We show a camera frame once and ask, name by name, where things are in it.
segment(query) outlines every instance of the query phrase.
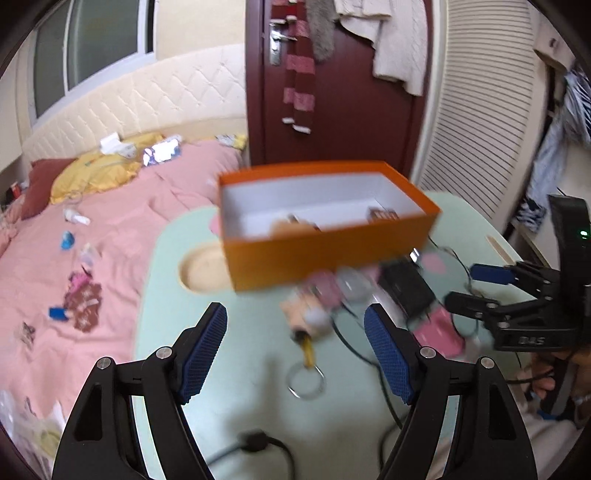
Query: orange box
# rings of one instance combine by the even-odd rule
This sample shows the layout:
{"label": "orange box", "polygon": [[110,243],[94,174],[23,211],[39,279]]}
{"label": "orange box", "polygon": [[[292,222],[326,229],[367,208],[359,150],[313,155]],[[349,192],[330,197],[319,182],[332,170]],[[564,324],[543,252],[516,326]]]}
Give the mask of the orange box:
{"label": "orange box", "polygon": [[[439,208],[383,161],[318,161],[255,167],[219,179],[223,247],[236,291],[362,267],[421,248]],[[369,221],[370,208],[398,219]],[[294,215],[320,230],[272,238]]]}

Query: white towel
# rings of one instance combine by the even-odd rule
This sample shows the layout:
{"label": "white towel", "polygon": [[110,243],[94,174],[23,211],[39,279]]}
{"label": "white towel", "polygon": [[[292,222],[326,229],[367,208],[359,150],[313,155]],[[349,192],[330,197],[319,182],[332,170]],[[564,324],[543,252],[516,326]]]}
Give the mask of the white towel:
{"label": "white towel", "polygon": [[335,0],[339,15],[359,18],[388,18],[392,15],[389,0]]}
{"label": "white towel", "polygon": [[341,17],[340,19],[340,24],[351,33],[371,40],[374,48],[375,43],[378,41],[379,26],[381,23],[381,20],[369,20],[367,18],[357,17]]}
{"label": "white towel", "polygon": [[374,76],[405,82],[411,95],[423,94],[427,70],[427,13],[423,0],[335,0],[340,22],[371,40]]}
{"label": "white towel", "polygon": [[423,0],[390,0],[392,18],[382,22],[375,45],[374,76],[405,82],[411,95],[423,94],[427,70],[427,13]]}

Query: human hand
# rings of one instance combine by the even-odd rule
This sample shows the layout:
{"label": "human hand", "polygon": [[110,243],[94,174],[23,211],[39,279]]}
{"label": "human hand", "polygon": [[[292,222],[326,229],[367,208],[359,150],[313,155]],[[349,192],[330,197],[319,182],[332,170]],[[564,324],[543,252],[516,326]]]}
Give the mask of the human hand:
{"label": "human hand", "polygon": [[[574,355],[571,351],[553,352],[552,356],[561,360],[569,359],[570,362],[578,364],[579,370],[573,386],[572,394],[584,396],[591,392],[591,348],[585,347],[578,350]],[[551,361],[547,355],[542,357],[538,353],[531,355],[531,374],[532,377],[546,374],[552,370]],[[552,377],[542,378],[532,383],[534,392],[543,400],[549,391],[554,390],[556,382]]]}
{"label": "human hand", "polygon": [[[543,358],[538,353],[531,354],[531,376],[537,377],[539,375],[544,375],[549,373],[553,369],[552,365],[548,360]],[[556,382],[554,378],[542,378],[540,380],[536,380],[531,384],[531,388],[533,389],[534,393],[538,395],[542,400],[546,398],[546,395],[549,391],[554,390],[556,387]]]}

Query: black phone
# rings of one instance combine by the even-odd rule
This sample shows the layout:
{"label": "black phone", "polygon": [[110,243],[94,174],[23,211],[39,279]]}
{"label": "black phone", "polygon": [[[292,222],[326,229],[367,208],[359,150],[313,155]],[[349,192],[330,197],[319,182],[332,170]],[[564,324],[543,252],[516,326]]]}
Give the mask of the black phone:
{"label": "black phone", "polygon": [[424,314],[436,300],[418,266],[410,260],[383,265],[378,285],[392,297],[408,319]]}

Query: key ring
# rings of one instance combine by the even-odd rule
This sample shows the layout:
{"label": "key ring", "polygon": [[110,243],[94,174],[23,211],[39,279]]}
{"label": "key ring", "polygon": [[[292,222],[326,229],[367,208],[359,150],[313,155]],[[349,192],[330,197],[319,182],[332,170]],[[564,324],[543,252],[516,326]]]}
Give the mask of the key ring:
{"label": "key ring", "polygon": [[324,373],[322,373],[322,370],[320,368],[318,368],[317,365],[315,365],[314,370],[316,370],[316,373],[318,373],[318,375],[320,377],[320,383],[319,383],[318,387],[309,393],[298,393],[293,388],[292,383],[293,383],[296,375],[298,373],[300,373],[302,370],[309,371],[311,369],[306,368],[306,366],[303,363],[302,364],[297,363],[297,364],[294,364],[291,366],[291,368],[287,372],[287,378],[286,378],[287,388],[290,389],[291,394],[295,398],[299,398],[300,400],[314,400],[324,393],[324,388],[326,386],[326,377],[324,376]]}

